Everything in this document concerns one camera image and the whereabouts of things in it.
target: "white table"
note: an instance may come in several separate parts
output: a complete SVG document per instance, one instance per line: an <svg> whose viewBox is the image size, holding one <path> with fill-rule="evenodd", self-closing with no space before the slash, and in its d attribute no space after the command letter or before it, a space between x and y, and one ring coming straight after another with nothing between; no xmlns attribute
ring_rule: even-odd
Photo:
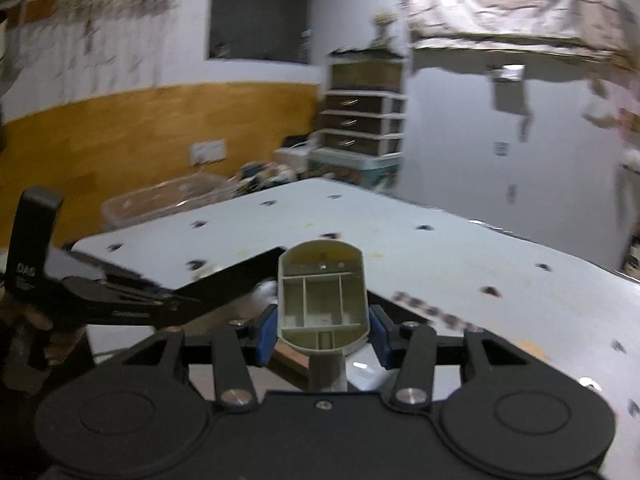
<svg viewBox="0 0 640 480"><path fill-rule="evenodd" d="M193 228L195 221L207 223ZM595 380L618 414L602 472L611 480L640 478L640 415L628 410L631 399L640 403L640 285L574 256L322 179L93 236L75 249L178 288L193 279L190 260L227 267L325 233L340 233L363 251L367 288L380 296L406 292L512 342L538 346L549 364L576 379ZM122 246L111 252L111 244ZM484 286L501 297L483 294ZM441 322L436 328L459 333ZM144 328L135 336L121 328L100 330L103 337L121 338L114 348L145 336Z"/></svg>

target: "wooden wall panel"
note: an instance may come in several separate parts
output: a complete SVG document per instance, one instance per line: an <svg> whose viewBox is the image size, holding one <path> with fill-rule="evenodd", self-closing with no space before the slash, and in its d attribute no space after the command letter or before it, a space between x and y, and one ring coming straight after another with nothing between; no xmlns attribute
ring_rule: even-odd
<svg viewBox="0 0 640 480"><path fill-rule="evenodd" d="M270 159L288 135L306 134L315 85L215 83L147 89L73 103L8 123L0 153L0 248L27 186L65 195L57 244L100 232L100 204L112 196L193 173L189 146L226 139L225 160L204 171L233 176Z"/></svg>

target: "clear plastic box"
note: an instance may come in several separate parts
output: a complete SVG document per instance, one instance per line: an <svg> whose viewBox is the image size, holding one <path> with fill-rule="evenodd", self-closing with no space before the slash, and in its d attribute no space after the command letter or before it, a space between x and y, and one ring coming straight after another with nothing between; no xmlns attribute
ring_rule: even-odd
<svg viewBox="0 0 640 480"><path fill-rule="evenodd" d="M100 208L102 228L113 231L233 198L238 185L225 177L195 173L116 196Z"/></svg>

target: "electrical outlet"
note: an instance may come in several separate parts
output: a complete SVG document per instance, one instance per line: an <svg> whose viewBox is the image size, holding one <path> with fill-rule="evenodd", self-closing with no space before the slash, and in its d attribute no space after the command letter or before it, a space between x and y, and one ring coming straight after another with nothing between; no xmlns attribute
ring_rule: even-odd
<svg viewBox="0 0 640 480"><path fill-rule="evenodd" d="M189 161L192 166L216 162L224 158L226 158L225 139L196 142L189 148Z"/></svg>

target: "silver bolt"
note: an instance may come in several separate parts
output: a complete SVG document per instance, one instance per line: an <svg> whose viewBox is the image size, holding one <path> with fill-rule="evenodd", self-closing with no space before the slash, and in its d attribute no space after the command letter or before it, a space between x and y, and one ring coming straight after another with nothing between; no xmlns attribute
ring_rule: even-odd
<svg viewBox="0 0 640 480"><path fill-rule="evenodd" d="M420 388L402 388L396 392L396 399L403 404L422 404L427 401L427 393Z"/></svg>
<svg viewBox="0 0 640 480"><path fill-rule="evenodd" d="M324 412L330 410L333 406L334 404L330 400L318 400L318 402L316 402L316 408Z"/></svg>
<svg viewBox="0 0 640 480"><path fill-rule="evenodd" d="M232 406L246 406L254 400L254 396L247 390L241 390L240 388L232 388L225 390L220 396L222 401Z"/></svg>

